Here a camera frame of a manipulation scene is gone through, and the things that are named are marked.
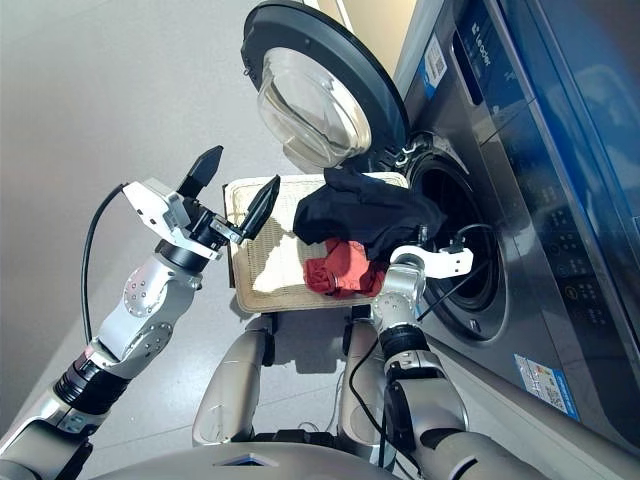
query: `gray floor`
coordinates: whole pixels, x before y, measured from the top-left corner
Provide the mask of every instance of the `gray floor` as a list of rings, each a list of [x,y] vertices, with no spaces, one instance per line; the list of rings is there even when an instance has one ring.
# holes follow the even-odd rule
[[[242,75],[242,27],[255,3],[2,2],[1,430],[43,370],[41,383],[82,349],[81,248],[113,186],[150,176],[175,185],[216,144],[226,149],[202,200],[218,211],[223,184],[296,172]],[[154,245],[126,202],[114,202],[91,263],[95,327]],[[199,398],[248,320],[236,313],[226,260],[208,268],[204,287],[170,347],[94,437],[101,453],[87,475],[190,446]],[[263,375],[257,429],[326,426],[342,369],[342,321],[336,312],[284,319],[278,365]],[[301,343],[308,338],[312,344]]]

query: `red cloth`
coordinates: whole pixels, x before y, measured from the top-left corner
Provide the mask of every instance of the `red cloth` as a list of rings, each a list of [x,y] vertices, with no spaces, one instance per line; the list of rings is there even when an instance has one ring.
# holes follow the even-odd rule
[[[375,297],[380,292],[384,266],[367,260],[360,243],[330,238],[325,245],[326,258],[312,258],[304,264],[304,281],[310,290],[338,298],[353,293]]]

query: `black cable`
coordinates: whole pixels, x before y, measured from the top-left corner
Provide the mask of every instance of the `black cable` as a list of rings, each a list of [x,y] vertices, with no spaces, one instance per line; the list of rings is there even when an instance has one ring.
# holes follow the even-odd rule
[[[409,474],[409,472],[407,472],[407,469],[406,469],[406,468],[404,468],[404,465],[402,465],[402,464],[400,463],[400,461],[399,461],[397,458],[396,458],[396,465],[398,465],[398,468],[400,469],[400,471],[401,471],[402,473],[404,473],[404,475],[405,475],[409,480],[415,480],[415,479],[413,478],[413,476],[412,476],[411,474]]]
[[[102,216],[102,213],[107,208],[111,200],[113,200],[122,189],[126,187],[128,183],[121,183],[114,188],[109,195],[102,201],[96,213],[93,214],[89,230],[87,232],[87,238],[84,242],[84,252],[82,253],[82,272],[80,274],[80,297],[82,300],[82,322],[84,325],[84,339],[87,345],[91,342],[93,335],[91,334],[91,320],[89,317],[89,295],[87,293],[87,278],[89,276],[89,256],[91,255],[91,244],[93,243],[93,235],[96,233],[96,227],[98,226],[98,220]]]
[[[455,293],[456,290],[458,290],[460,287],[462,287],[462,285],[464,285],[465,283],[467,283],[469,280],[471,280],[473,277],[475,277],[484,267],[486,267],[487,265],[489,265],[489,260],[485,260],[484,262],[482,262],[480,264],[480,266],[478,268],[476,268],[474,271],[472,271],[471,273],[469,273],[458,285],[456,285],[455,287],[453,287],[451,290],[449,290],[447,293],[445,293],[443,296],[441,296],[438,300],[436,300],[435,302],[433,302],[431,305],[429,305],[429,307],[420,314],[420,316],[416,319],[417,322],[421,322],[424,317],[426,317],[427,315],[429,315],[431,312],[433,312],[433,310],[440,305],[442,302],[444,302],[447,298],[449,298],[450,295],[452,295],[453,293]]]
[[[384,413],[384,410],[382,410],[382,425],[380,425],[380,428],[382,429],[383,432],[387,431],[387,416]],[[378,447],[378,467],[379,468],[384,468],[384,440],[385,440],[385,436],[381,436],[380,437],[380,446]]]
[[[376,421],[374,416],[371,414],[371,412],[369,411],[369,409],[365,405],[364,400],[362,399],[360,394],[356,391],[355,387],[353,386],[353,378],[355,377],[356,372],[362,366],[362,364],[367,361],[367,359],[371,356],[371,354],[373,353],[373,351],[375,350],[375,348],[377,346],[378,346],[378,338],[376,337],[376,341],[373,342],[373,345],[371,345],[371,347],[369,348],[367,353],[365,353],[364,357],[362,357],[360,359],[360,361],[356,364],[356,366],[354,367],[353,371],[351,372],[351,375],[349,375],[349,390],[351,390],[351,393],[353,393],[353,396],[356,397],[356,400],[358,400],[358,403],[362,407],[362,410],[364,411],[364,414],[366,415],[366,417],[371,422],[371,425],[373,425],[373,428],[375,428],[376,431],[378,432],[378,434],[380,435],[380,439],[384,438],[389,445],[391,445],[393,448],[395,448],[397,452],[402,454],[407,460],[409,460],[411,462],[411,464],[414,467],[416,467],[418,469],[418,471],[420,471],[420,466],[416,463],[416,461],[413,458],[411,458],[410,456],[405,455],[400,449],[398,449],[398,447],[396,447],[389,440],[389,437],[387,436],[386,432],[384,430],[382,430],[382,427],[380,425],[378,425],[378,422]]]

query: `sticker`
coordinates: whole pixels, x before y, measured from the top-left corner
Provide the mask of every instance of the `sticker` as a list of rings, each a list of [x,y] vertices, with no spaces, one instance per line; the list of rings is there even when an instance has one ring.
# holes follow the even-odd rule
[[[440,48],[440,42],[434,35],[427,45],[427,50],[424,54],[423,62],[425,69],[425,86],[427,87],[427,97],[433,97],[433,94],[438,88],[438,84],[442,77],[444,77],[447,71],[447,62],[444,60],[442,49]]]
[[[518,354],[513,356],[527,392],[553,405],[571,418],[580,420],[567,380],[561,370],[545,367]]]

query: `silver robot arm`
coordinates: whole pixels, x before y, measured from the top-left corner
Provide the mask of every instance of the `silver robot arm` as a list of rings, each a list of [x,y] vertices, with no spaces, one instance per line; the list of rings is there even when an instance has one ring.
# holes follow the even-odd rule
[[[175,192],[154,179],[123,189],[162,240],[127,279],[122,299],[82,354],[0,440],[0,479],[76,478],[92,451],[88,437],[166,347],[201,288],[200,272],[229,241],[254,239],[260,231],[278,195],[278,176],[258,192],[239,227],[196,200],[221,153],[216,147],[201,155]]]
[[[372,304],[385,359],[387,435],[430,479],[542,479],[491,438],[468,432],[467,413],[416,322],[427,277],[469,273],[473,254],[459,246],[439,253],[401,247]]]

